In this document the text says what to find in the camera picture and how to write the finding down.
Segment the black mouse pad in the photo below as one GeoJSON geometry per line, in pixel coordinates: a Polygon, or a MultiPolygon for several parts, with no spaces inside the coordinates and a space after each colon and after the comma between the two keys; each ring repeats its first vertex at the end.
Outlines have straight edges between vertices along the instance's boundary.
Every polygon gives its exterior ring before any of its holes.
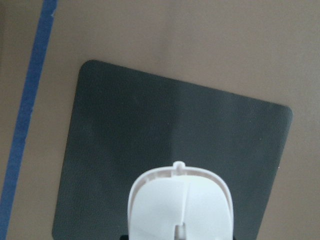
{"type": "Polygon", "coordinates": [[[105,63],[78,73],[55,240],[122,240],[131,186],[183,161],[218,174],[236,240],[255,240],[292,122],[284,105],[105,63]]]}

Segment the white computer mouse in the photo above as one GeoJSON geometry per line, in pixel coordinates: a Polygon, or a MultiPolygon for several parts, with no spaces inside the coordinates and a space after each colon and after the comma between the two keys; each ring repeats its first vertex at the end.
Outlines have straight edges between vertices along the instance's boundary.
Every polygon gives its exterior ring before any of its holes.
{"type": "Polygon", "coordinates": [[[231,240],[232,195],[217,174],[175,161],[135,180],[127,226],[130,240],[231,240]]]}

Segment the blue tape grid lines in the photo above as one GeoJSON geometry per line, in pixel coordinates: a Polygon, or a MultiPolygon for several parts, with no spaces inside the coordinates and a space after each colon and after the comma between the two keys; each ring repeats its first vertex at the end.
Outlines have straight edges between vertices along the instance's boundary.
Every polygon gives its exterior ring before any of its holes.
{"type": "Polygon", "coordinates": [[[57,0],[44,0],[30,54],[22,96],[17,112],[3,188],[0,198],[0,238],[7,238],[26,139],[58,6],[57,0]]]}

